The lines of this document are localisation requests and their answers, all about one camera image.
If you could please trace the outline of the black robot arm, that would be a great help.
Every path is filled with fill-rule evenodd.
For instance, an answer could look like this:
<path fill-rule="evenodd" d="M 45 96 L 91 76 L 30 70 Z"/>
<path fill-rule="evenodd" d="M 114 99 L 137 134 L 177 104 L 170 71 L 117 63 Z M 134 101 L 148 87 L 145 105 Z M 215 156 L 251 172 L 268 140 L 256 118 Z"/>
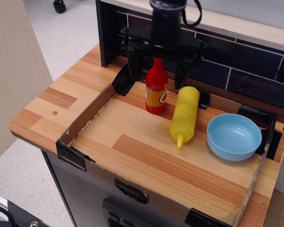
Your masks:
<path fill-rule="evenodd" d="M 176 89 L 182 88 L 191 69 L 201 64 L 207 43 L 180 28 L 181 22 L 187 24 L 186 4 L 185 0 L 151 0 L 153 12 L 150 26 L 121 29 L 124 36 L 121 50 L 127 57 L 133 80 L 140 80 L 145 56 L 178 63 Z"/>

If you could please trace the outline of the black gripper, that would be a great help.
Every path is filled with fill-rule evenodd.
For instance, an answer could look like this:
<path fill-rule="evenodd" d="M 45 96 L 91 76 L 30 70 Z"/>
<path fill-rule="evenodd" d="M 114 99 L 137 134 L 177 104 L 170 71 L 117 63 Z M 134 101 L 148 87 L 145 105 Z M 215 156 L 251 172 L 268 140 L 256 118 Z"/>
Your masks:
<path fill-rule="evenodd" d="M 204 41 L 194 38 L 180 28 L 183 21 L 189 27 L 195 27 L 201 18 L 188 24 L 184 10 L 154 10 L 150 26 L 124 27 L 121 50 L 126 54 L 129 73 L 133 80 L 140 80 L 142 57 L 160 57 L 177 61 L 175 89 L 184 86 L 192 65 L 200 65 Z"/>

